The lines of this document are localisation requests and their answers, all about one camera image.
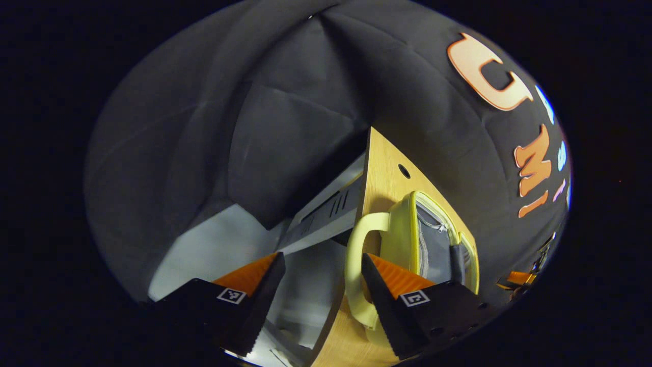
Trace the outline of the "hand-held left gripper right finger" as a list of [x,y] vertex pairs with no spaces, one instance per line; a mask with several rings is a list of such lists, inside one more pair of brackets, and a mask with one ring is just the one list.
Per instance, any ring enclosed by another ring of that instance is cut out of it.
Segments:
[[462,255],[451,252],[434,264],[430,280],[380,256],[362,256],[362,275],[373,306],[401,360],[449,349],[502,312],[501,302],[480,297],[463,284]]

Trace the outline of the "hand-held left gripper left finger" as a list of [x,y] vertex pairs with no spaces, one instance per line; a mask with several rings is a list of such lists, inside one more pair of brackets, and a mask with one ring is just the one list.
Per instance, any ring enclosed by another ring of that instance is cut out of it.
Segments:
[[201,344],[251,353],[286,273],[275,252],[216,279],[193,278],[151,304],[156,320]]

